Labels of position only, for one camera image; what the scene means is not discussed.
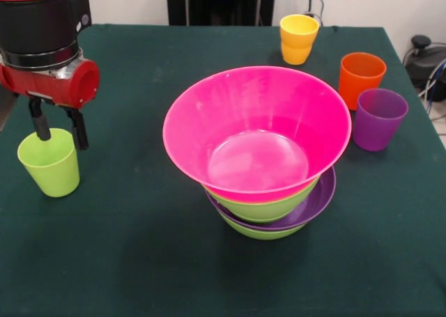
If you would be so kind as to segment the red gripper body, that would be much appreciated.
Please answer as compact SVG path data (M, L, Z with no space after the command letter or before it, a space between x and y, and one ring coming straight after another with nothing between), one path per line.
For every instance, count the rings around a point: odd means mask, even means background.
M98 65L84 58L56 70L16 70L1 65L1 85L6 89L75 109L94 99L99 82Z

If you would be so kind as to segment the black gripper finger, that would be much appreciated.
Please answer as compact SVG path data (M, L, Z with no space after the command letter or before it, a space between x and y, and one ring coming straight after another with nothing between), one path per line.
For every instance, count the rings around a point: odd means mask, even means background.
M41 141L51 139L48 122L46 116L41 109L41 99L32 97L29 99L29 111L36 134Z
M72 137L77 150L87 150L89 148L89 141L84 124L84 117L82 113L75 108L66 107L66 114L72 121Z

